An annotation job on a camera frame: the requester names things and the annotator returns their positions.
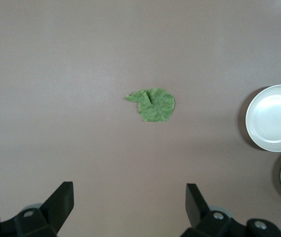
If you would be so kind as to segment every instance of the green leaf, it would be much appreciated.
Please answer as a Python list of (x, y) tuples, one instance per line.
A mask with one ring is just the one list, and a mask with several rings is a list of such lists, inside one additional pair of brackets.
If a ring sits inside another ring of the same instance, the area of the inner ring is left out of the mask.
[(139, 114), (144, 121), (167, 121), (175, 109), (174, 97), (159, 88), (139, 90), (125, 98), (139, 103)]

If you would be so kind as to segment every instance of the tabletop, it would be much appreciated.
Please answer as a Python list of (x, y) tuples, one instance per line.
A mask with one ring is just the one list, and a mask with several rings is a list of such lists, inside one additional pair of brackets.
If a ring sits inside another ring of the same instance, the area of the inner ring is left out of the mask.
[[(59, 237), (177, 237), (185, 187), (281, 229), (281, 153), (245, 114), (281, 84), (281, 0), (0, 1), (0, 218), (73, 181)], [(163, 88), (144, 122), (124, 99)]]

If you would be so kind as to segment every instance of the crumpled green leaf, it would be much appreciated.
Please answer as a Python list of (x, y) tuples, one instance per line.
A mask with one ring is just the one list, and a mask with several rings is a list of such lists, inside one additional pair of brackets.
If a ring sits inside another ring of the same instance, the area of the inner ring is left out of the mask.
[(144, 121), (167, 121), (175, 109), (175, 99), (166, 90), (152, 88), (139, 90), (125, 97), (139, 103), (139, 114)]

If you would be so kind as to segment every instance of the leaf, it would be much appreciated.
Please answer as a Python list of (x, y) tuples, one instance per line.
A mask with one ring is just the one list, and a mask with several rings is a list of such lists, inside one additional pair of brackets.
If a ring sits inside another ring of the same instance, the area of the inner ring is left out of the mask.
[(144, 121), (167, 121), (175, 109), (174, 97), (159, 88), (139, 90), (125, 98), (139, 103), (139, 114)]

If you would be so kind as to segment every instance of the gray table surface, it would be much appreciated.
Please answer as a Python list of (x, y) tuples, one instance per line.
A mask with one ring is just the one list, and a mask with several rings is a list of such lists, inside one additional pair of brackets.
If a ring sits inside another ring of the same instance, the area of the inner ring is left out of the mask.
[[(60, 237), (177, 237), (185, 185), (281, 229), (281, 153), (245, 112), (281, 84), (281, 0), (0, 1), (0, 217), (73, 181)], [(124, 100), (160, 87), (167, 122)]]

